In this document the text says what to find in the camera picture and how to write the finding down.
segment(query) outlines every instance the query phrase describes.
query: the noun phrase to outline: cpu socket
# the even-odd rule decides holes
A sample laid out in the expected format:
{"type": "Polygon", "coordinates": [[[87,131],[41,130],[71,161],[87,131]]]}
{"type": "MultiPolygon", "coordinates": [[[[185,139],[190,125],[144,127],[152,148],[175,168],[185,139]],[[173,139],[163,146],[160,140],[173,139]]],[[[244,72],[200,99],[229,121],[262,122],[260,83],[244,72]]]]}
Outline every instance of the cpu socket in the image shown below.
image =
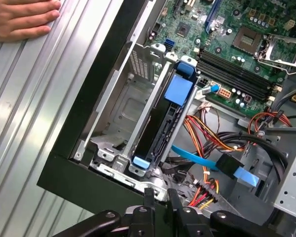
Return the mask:
{"type": "Polygon", "coordinates": [[[262,35],[247,28],[241,27],[232,45],[253,55],[261,41],[262,35]]]}

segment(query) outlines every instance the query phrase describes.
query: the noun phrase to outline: blue pcie slot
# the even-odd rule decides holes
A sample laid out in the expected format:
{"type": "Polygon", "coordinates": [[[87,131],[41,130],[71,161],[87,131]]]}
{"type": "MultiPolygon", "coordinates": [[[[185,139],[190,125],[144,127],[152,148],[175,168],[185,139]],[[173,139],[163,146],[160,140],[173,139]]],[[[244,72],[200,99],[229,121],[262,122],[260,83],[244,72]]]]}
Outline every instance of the blue pcie slot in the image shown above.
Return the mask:
{"type": "Polygon", "coordinates": [[[213,18],[215,17],[215,15],[217,13],[222,1],[223,0],[216,0],[213,4],[213,7],[212,7],[210,13],[207,16],[207,19],[205,21],[205,27],[206,27],[206,33],[208,33],[208,34],[209,34],[209,30],[210,30],[210,25],[213,21],[213,18]]]}
{"type": "Polygon", "coordinates": [[[170,39],[166,39],[166,41],[163,44],[164,46],[166,46],[167,51],[171,51],[175,45],[175,42],[170,39]]]}

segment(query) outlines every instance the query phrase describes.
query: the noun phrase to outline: blue plastic tab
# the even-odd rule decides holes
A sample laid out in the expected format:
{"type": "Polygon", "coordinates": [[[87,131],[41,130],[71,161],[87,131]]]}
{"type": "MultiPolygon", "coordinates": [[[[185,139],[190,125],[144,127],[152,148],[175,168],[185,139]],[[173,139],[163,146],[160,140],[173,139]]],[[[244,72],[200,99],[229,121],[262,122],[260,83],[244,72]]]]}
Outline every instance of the blue plastic tab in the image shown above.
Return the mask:
{"type": "Polygon", "coordinates": [[[192,86],[193,83],[191,81],[185,80],[179,75],[174,75],[164,98],[182,106],[192,86]]]}
{"type": "Polygon", "coordinates": [[[197,163],[197,164],[200,164],[202,166],[206,166],[210,169],[213,169],[213,170],[218,170],[216,168],[216,163],[213,162],[213,161],[210,161],[210,160],[207,160],[207,159],[204,159],[202,157],[198,157],[190,152],[187,152],[179,147],[176,147],[174,145],[172,145],[172,150],[177,153],[178,155],[182,156],[183,158],[185,159],[189,159],[190,161],[194,162],[194,163],[197,163]]]}
{"type": "Polygon", "coordinates": [[[211,92],[217,92],[217,91],[219,91],[219,85],[213,85],[211,87],[211,92]]]}
{"type": "Polygon", "coordinates": [[[150,165],[150,162],[139,157],[134,157],[133,163],[143,169],[148,169],[150,165]]]}
{"type": "Polygon", "coordinates": [[[177,66],[177,71],[190,77],[193,75],[195,69],[194,69],[194,67],[190,66],[189,64],[180,62],[177,66]]]}
{"type": "Polygon", "coordinates": [[[246,183],[256,187],[259,182],[259,178],[242,167],[239,167],[233,174],[238,179],[245,181],[246,183]]]}

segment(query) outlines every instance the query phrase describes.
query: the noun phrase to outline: ventilation grille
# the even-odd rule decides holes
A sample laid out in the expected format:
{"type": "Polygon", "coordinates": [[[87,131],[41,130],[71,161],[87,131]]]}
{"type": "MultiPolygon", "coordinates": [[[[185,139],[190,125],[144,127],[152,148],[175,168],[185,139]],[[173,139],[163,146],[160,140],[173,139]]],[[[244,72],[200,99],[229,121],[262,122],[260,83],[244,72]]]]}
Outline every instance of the ventilation grille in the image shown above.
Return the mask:
{"type": "Polygon", "coordinates": [[[132,51],[130,55],[130,61],[132,63],[133,71],[136,75],[148,80],[148,66],[142,59],[138,58],[137,52],[132,51]]]}

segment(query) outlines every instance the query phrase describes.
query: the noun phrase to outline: screw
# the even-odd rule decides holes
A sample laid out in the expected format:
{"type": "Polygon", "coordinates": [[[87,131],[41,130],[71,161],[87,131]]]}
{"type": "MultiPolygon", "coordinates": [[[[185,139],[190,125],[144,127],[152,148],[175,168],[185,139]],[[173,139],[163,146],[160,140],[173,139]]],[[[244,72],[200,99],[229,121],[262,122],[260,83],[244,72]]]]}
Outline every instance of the screw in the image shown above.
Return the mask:
{"type": "Polygon", "coordinates": [[[221,213],[221,212],[218,212],[217,215],[218,215],[219,218],[222,218],[222,219],[226,218],[226,215],[221,213]]]}
{"type": "Polygon", "coordinates": [[[108,217],[108,218],[115,217],[114,213],[111,213],[111,212],[108,212],[105,216],[108,217]]]}
{"type": "Polygon", "coordinates": [[[188,207],[183,208],[183,211],[184,212],[187,212],[187,213],[190,213],[191,212],[191,210],[188,207]]]}

